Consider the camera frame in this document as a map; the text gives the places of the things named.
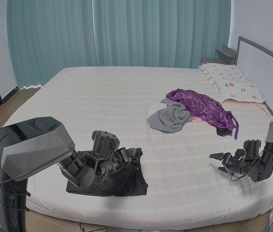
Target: bed sheet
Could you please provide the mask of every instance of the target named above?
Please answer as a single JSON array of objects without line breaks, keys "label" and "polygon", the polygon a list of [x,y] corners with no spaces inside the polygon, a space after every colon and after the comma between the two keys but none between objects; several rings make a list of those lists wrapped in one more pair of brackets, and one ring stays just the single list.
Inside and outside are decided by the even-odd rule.
[{"label": "bed sheet", "polygon": [[41,116],[61,121],[77,151],[92,149],[92,132],[109,131],[120,146],[142,148],[147,195],[94,197],[65,191],[59,167],[28,181],[28,208],[58,218],[131,229],[181,230],[253,218],[273,206],[273,174],[259,183],[231,182],[211,153],[231,152],[247,139],[262,147],[271,121],[264,105],[226,100],[239,122],[238,140],[216,128],[187,123],[166,134],[151,129],[147,111],[174,89],[192,89],[218,101],[200,69],[155,67],[74,67],[54,76],[24,103],[6,125]]}]

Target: tile floor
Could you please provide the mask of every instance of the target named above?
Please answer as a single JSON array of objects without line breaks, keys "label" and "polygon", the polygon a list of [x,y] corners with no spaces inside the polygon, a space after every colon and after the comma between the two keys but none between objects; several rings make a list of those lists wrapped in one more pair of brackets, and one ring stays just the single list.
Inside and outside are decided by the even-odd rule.
[{"label": "tile floor", "polygon": [[[13,95],[5,104],[0,106],[0,127],[2,127],[10,116],[31,96],[33,96],[39,88],[22,89]],[[212,225],[203,228],[186,230],[187,232],[262,232],[269,212],[258,215],[255,218],[247,219],[239,222],[231,222],[220,225]],[[80,231],[79,223],[58,219],[34,211],[26,213],[26,226],[28,232],[71,232]],[[82,224],[85,231],[106,228],[102,225]]]}]

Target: curtain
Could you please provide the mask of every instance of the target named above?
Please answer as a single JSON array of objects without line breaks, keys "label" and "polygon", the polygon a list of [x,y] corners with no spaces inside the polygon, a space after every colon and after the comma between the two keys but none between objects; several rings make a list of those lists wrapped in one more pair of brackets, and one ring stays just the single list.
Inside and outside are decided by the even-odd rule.
[{"label": "curtain", "polygon": [[8,0],[18,87],[65,67],[197,68],[228,44],[231,0]]},{"label": "curtain", "polygon": [[92,0],[7,0],[7,35],[18,87],[97,65]]},{"label": "curtain", "polygon": [[93,0],[98,66],[197,68],[228,45],[231,0]]}]

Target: pillow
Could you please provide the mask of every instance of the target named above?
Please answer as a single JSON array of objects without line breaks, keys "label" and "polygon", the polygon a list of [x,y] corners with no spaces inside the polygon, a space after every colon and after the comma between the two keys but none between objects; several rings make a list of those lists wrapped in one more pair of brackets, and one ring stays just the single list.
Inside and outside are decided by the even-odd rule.
[{"label": "pillow", "polygon": [[199,66],[216,91],[219,101],[233,99],[239,102],[263,103],[261,92],[246,79],[235,65],[208,63]]}]

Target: baseboard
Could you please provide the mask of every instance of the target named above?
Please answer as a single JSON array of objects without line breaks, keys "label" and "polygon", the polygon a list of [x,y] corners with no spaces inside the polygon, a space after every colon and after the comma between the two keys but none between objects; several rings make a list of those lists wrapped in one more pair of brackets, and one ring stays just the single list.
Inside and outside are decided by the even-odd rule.
[{"label": "baseboard", "polygon": [[18,87],[16,86],[14,89],[11,90],[3,99],[3,103],[6,103],[8,99],[10,99],[16,92],[18,91]]}]

